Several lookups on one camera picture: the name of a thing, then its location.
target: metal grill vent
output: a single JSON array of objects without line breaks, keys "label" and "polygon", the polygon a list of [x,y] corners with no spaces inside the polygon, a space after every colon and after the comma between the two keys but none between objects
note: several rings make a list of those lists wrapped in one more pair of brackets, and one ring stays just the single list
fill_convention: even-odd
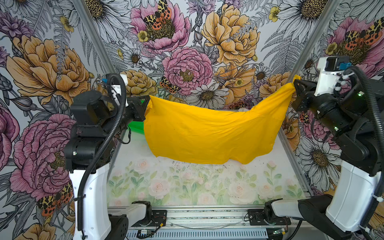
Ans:
[{"label": "metal grill vent", "polygon": [[[137,240],[137,229],[129,229],[127,238],[129,240]],[[268,238],[265,228],[242,228],[242,229],[218,229],[218,230],[193,230],[193,229],[160,229],[152,240],[168,240],[168,239],[254,239]]]}]

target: blue connector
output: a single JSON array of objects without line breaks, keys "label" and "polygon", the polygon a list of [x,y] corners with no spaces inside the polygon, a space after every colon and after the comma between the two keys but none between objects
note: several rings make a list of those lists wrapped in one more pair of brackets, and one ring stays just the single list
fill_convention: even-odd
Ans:
[{"label": "blue connector", "polygon": [[352,65],[352,63],[340,63],[339,70],[345,70],[349,68]]}]

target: purple flower illustration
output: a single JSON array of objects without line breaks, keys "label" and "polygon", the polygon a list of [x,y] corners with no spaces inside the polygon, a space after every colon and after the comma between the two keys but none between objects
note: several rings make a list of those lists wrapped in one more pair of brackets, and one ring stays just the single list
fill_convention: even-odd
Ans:
[{"label": "purple flower illustration", "polygon": [[190,14],[201,11],[208,15],[210,12],[215,10],[215,0],[189,0],[187,4],[189,5],[188,12]]},{"label": "purple flower illustration", "polygon": [[63,149],[74,123],[65,114],[54,114],[24,129],[14,146],[17,168],[10,178],[12,191],[26,192],[38,200],[58,193],[69,182]]},{"label": "purple flower illustration", "polygon": [[29,27],[29,23],[16,17],[12,17],[8,12],[0,12],[0,32],[7,34],[10,38],[26,35],[31,37],[34,29]]},{"label": "purple flower illustration", "polygon": [[240,9],[243,6],[244,0],[225,0],[228,6],[233,5],[234,8]]},{"label": "purple flower illustration", "polygon": [[171,57],[163,60],[164,77],[181,88],[182,95],[189,95],[191,90],[208,85],[212,80],[212,65],[208,56],[193,48],[176,49]]},{"label": "purple flower illustration", "polygon": [[312,192],[313,192],[313,194],[314,194],[315,196],[317,196],[317,195],[323,195],[323,194],[324,194],[322,191],[318,190],[317,187],[314,186],[313,184],[311,185],[311,190],[312,190]]},{"label": "purple flower illustration", "polygon": [[4,47],[0,47],[0,67],[5,68],[7,56],[9,56],[9,54],[7,53],[6,49],[4,49]]},{"label": "purple flower illustration", "polygon": [[247,93],[245,96],[243,96],[242,99],[240,99],[241,101],[244,102],[245,104],[245,108],[247,109],[251,109],[255,104],[254,104],[254,100],[255,100],[256,96],[252,93]]},{"label": "purple flower illustration", "polygon": [[8,109],[0,106],[0,170],[7,164],[12,152],[12,142],[19,135],[20,127]]}]

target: rose print tabletop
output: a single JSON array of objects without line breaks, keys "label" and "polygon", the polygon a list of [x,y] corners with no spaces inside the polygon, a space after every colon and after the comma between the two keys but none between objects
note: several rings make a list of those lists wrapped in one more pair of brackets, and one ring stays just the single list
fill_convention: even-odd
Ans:
[{"label": "rose print tabletop", "polygon": [[273,150],[247,165],[192,164],[155,157],[144,135],[133,132],[122,145],[108,180],[108,205],[137,200],[152,205],[254,205],[284,198],[304,198],[277,137]]}]

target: yellow cloth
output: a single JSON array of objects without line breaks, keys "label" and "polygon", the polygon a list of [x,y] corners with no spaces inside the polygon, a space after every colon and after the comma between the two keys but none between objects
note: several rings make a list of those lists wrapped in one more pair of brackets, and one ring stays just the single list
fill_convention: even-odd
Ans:
[{"label": "yellow cloth", "polygon": [[145,137],[156,157],[247,164],[272,150],[294,91],[293,83],[285,84],[247,112],[199,108],[151,96]]}]

